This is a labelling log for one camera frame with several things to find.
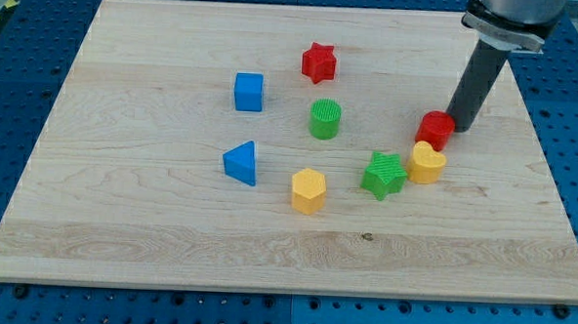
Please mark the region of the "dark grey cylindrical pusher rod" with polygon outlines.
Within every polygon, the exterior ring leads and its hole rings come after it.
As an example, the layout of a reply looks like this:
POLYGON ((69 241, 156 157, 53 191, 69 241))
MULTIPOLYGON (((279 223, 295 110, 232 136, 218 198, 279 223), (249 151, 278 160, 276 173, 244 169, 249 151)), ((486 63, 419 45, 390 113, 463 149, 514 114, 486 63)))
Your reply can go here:
POLYGON ((455 132, 465 133, 472 127, 481 106, 505 65, 509 53, 479 39, 469 63, 445 112, 455 122, 455 132))

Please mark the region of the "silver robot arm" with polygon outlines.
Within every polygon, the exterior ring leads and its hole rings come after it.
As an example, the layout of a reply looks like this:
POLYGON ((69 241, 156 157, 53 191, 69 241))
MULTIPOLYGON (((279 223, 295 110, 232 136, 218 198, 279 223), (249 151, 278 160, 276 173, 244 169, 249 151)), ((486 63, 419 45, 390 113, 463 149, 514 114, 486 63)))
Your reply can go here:
POLYGON ((468 0, 461 24, 478 41, 446 109, 457 133, 469 131, 511 52, 541 51, 566 1, 468 0))

